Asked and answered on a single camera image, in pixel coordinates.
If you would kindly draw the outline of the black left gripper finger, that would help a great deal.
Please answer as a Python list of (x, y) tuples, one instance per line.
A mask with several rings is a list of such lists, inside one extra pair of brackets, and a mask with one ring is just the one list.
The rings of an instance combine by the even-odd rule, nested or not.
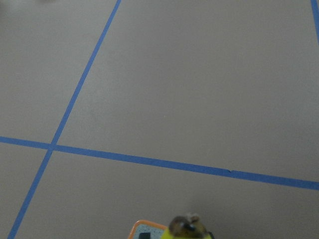
[(139, 239), (151, 239), (151, 233), (150, 232), (140, 233)]

